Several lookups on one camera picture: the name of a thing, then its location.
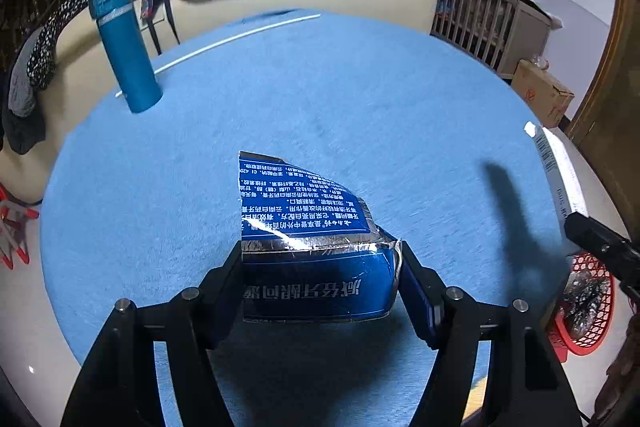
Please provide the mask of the blue foil wrapper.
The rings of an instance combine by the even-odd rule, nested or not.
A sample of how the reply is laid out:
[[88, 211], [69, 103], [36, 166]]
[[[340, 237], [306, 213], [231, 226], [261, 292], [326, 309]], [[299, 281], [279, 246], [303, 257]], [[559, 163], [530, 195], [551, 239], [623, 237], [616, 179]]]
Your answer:
[[239, 192], [245, 321], [357, 322], [390, 313], [401, 249], [362, 198], [248, 152], [239, 155]]

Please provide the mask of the black plastic bag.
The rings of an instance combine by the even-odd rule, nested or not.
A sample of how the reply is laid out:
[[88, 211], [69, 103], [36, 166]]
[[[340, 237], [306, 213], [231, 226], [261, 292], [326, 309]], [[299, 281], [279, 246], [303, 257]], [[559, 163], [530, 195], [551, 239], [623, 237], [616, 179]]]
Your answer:
[[605, 277], [595, 277], [588, 270], [570, 274], [561, 301], [563, 323], [570, 338], [578, 340], [587, 335], [607, 290]]

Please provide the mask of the white purple cardboard box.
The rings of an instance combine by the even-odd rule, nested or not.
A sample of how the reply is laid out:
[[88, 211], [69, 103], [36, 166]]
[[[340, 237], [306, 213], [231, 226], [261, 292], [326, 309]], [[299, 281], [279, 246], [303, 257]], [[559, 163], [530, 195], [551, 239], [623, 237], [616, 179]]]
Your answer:
[[538, 150], [560, 225], [573, 212], [588, 217], [584, 193], [563, 142], [549, 129], [531, 121], [524, 126], [524, 131]]

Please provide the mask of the blue table cloth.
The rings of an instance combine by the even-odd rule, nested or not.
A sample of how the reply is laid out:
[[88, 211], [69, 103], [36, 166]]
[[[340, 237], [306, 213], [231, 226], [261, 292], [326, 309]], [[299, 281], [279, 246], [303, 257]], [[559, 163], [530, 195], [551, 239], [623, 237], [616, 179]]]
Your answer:
[[[298, 246], [373, 222], [481, 303], [543, 314], [568, 250], [534, 117], [447, 43], [368, 18], [239, 20], [157, 60], [160, 101], [105, 95], [65, 138], [43, 196], [44, 283], [84, 361], [116, 300], [164, 303], [240, 239]], [[435, 360], [390, 295], [393, 259], [255, 267], [247, 309], [378, 312], [250, 322], [212, 361], [239, 426], [405, 426]]]

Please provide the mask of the red white stool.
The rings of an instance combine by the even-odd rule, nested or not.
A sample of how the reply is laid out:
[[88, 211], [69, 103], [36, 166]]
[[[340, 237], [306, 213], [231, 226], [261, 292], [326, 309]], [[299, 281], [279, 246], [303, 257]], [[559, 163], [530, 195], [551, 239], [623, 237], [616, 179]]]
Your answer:
[[26, 225], [36, 221], [40, 213], [36, 208], [25, 206], [1, 185], [1, 263], [8, 270], [14, 269], [14, 258], [24, 265], [30, 262], [26, 244]]

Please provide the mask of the wooden baby crib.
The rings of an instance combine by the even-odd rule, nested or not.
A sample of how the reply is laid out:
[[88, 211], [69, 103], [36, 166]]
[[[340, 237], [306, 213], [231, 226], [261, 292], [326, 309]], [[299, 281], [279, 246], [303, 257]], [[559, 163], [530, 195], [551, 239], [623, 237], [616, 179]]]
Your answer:
[[510, 81], [544, 53], [551, 17], [532, 0], [437, 0], [431, 34]]

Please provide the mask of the white thin rod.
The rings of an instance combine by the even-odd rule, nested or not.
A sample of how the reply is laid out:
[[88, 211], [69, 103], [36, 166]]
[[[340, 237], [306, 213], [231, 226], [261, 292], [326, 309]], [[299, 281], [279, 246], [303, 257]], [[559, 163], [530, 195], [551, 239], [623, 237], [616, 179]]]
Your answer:
[[289, 20], [281, 20], [280, 22], [277, 23], [272, 23], [269, 25], [265, 25], [262, 27], [257, 27], [248, 31], [243, 31], [240, 34], [237, 35], [233, 35], [218, 41], [215, 41], [213, 43], [209, 43], [207, 46], [202, 46], [199, 49], [196, 49], [190, 53], [184, 54], [183, 56], [180, 56], [178, 58], [176, 58], [175, 60], [160, 66], [157, 69], [154, 69], [154, 74], [156, 75], [156, 77], [160, 74], [163, 74], [163, 72], [166, 72], [166, 70], [174, 68], [175, 66], [189, 61], [191, 60], [191, 58], [197, 57], [203, 53], [206, 53], [208, 51], [211, 51], [213, 49], [219, 48], [220, 46], [225, 46], [228, 43], [232, 43], [244, 38], [248, 38], [250, 36], [254, 36], [254, 35], [258, 35], [261, 34], [262, 32], [265, 31], [270, 31], [273, 29], [277, 29], [277, 28], [281, 28], [281, 27], [285, 27], [285, 26], [290, 26], [293, 24], [298, 24], [298, 23], [303, 23], [306, 22], [307, 20], [316, 20], [317, 18], [320, 18], [322, 14], [320, 13], [316, 13], [316, 14], [311, 14], [311, 15], [305, 15], [305, 16], [300, 16], [300, 17], [295, 17], [295, 18], [290, 18]]

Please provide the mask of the clothes pile on sofa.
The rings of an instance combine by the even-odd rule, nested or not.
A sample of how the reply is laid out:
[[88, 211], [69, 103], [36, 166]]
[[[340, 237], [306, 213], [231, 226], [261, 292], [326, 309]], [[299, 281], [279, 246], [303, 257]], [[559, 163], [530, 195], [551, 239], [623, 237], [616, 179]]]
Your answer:
[[62, 30], [87, 8], [88, 0], [65, 0], [26, 38], [1, 78], [1, 140], [17, 155], [26, 155], [46, 139], [37, 93], [49, 87], [56, 73], [55, 49]]

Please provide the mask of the cream leather sofa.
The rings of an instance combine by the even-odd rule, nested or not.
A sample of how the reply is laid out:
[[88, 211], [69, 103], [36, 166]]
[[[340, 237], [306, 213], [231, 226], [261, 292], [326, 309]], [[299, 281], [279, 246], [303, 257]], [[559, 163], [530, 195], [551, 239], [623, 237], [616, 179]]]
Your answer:
[[[150, 57], [214, 28], [265, 12], [318, 9], [337, 14], [384, 20], [430, 32], [437, 0], [170, 0], [151, 28], [142, 28]], [[9, 146], [1, 151], [1, 183], [24, 202], [37, 202], [46, 188], [65, 135], [116, 86], [96, 23], [89, 12], [74, 17], [58, 37], [56, 73], [39, 97], [46, 122], [46, 139], [26, 155]]]

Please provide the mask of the blue thermos bottle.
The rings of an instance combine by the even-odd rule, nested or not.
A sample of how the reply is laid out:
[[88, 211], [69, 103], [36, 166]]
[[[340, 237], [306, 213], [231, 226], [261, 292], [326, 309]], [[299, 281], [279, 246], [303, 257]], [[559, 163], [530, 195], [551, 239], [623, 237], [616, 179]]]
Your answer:
[[162, 98], [146, 52], [132, 0], [88, 0], [89, 12], [131, 113], [140, 114]]

